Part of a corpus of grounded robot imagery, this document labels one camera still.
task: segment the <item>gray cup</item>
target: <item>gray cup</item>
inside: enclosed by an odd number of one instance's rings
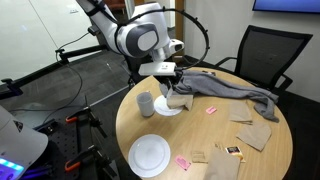
[[[148,117],[154,113],[153,98],[150,92],[142,92],[136,99],[142,116]]]

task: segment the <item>gray cloth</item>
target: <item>gray cloth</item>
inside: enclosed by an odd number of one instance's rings
[[[279,119],[274,116],[274,106],[278,101],[278,96],[265,89],[240,86],[219,79],[213,74],[191,70],[183,71],[183,76],[174,89],[179,94],[201,93],[223,98],[251,99],[256,102],[254,109],[261,116],[279,122]],[[161,91],[166,95],[163,87],[161,87]]]

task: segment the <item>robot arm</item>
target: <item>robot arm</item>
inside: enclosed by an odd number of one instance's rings
[[[107,46],[115,53],[134,58],[151,55],[154,63],[141,66],[141,75],[175,75],[175,64],[163,62],[184,48],[183,42],[170,39],[163,12],[150,13],[128,24],[119,24],[103,0],[77,0],[100,29]],[[132,17],[161,9],[158,3],[135,7]]]

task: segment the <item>round wooden table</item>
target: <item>round wooden table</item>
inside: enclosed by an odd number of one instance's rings
[[[236,76],[218,70],[192,70],[216,72],[216,76],[224,80],[252,86]],[[224,147],[240,147],[246,162],[240,164],[238,179],[282,179],[286,174],[292,157],[292,137],[288,124],[277,107],[275,115],[280,119],[279,123],[264,119],[253,109],[255,103],[247,100],[253,120],[268,123],[272,131],[265,148],[259,152],[236,137],[243,124],[228,120],[229,103],[232,99],[195,96],[191,111],[184,109],[180,114],[170,117],[155,112],[151,117],[144,118],[136,103],[136,96],[143,91],[150,91],[154,100],[161,95],[159,82],[152,76],[131,89],[119,107],[116,134],[120,150],[127,161],[130,147],[143,135],[156,134],[168,142],[171,150],[169,164],[152,179],[202,179],[208,164],[192,163],[184,171],[175,163],[174,158],[182,155],[191,162],[192,151],[210,152],[214,142],[221,142]],[[209,115],[205,110],[210,106],[217,108],[217,111]]]

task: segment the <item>white paper plate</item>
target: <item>white paper plate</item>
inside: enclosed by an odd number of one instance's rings
[[[149,134],[137,139],[129,151],[129,166],[140,177],[160,174],[169,164],[170,147],[162,137]]]
[[[161,95],[154,101],[154,109],[157,111],[157,113],[163,116],[174,116],[179,114],[183,110],[183,107],[170,109],[167,106],[167,99]]]

